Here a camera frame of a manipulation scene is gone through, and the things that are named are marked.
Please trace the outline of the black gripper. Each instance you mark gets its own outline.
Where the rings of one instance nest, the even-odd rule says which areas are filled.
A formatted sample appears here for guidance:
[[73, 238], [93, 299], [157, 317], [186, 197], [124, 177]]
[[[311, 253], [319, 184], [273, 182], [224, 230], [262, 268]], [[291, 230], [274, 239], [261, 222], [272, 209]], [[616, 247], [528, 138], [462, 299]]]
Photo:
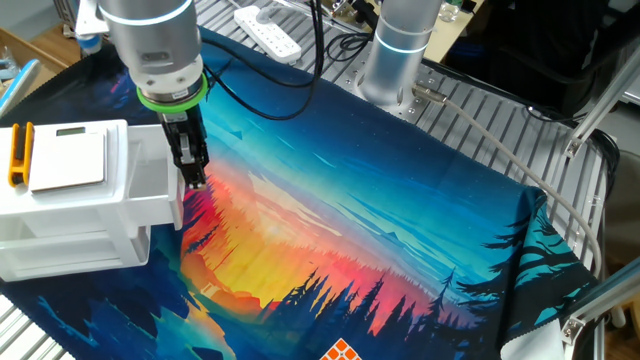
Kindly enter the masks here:
[[206, 187], [204, 167], [209, 162], [206, 131], [199, 105], [178, 113], [159, 113], [174, 164], [192, 190]]

